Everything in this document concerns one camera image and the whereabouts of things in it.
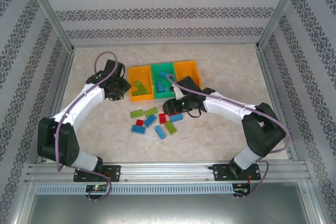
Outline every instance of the green lego brick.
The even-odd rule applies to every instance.
[[[141,93],[141,94],[148,94],[148,93],[147,93],[147,90],[146,90],[146,88],[145,88],[144,85],[140,85],[140,86],[139,86],[139,90],[140,90],[140,93]]]
[[[140,116],[143,116],[143,110],[135,110],[131,111],[131,118],[138,118]]]
[[[141,84],[141,81],[135,81],[134,86],[139,87]]]
[[[151,108],[149,110],[146,110],[144,114],[146,117],[149,117],[150,115],[153,115],[153,114],[157,114],[157,109],[155,107]]]
[[[174,127],[174,125],[172,124],[171,121],[168,121],[164,124],[164,126],[166,127],[166,129],[168,130],[169,134],[173,135],[177,132],[176,128]]]

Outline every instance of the marble floor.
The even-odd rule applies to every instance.
[[[96,56],[113,51],[128,67],[154,63],[196,60],[202,88],[213,88],[222,95],[244,103],[270,104],[254,45],[132,46],[76,49],[62,109],[69,104],[93,74]],[[109,55],[102,56],[97,69],[103,69]],[[131,102],[129,93],[120,101],[104,100],[83,121],[77,132],[80,147],[105,162],[228,161],[246,146],[243,128],[216,114],[203,113],[198,119],[185,114],[174,123],[177,133],[160,140],[154,126],[145,135],[131,133],[136,119],[130,111],[160,109],[167,99]],[[286,152],[267,159],[288,158]]]

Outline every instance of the patterned wallpaper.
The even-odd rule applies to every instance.
[[[0,0],[0,223],[34,162],[37,123],[49,116],[67,53],[37,0]]]
[[[257,42],[279,0],[50,0],[74,45]]]
[[[264,48],[293,136],[327,223],[336,223],[335,0],[291,0]]]

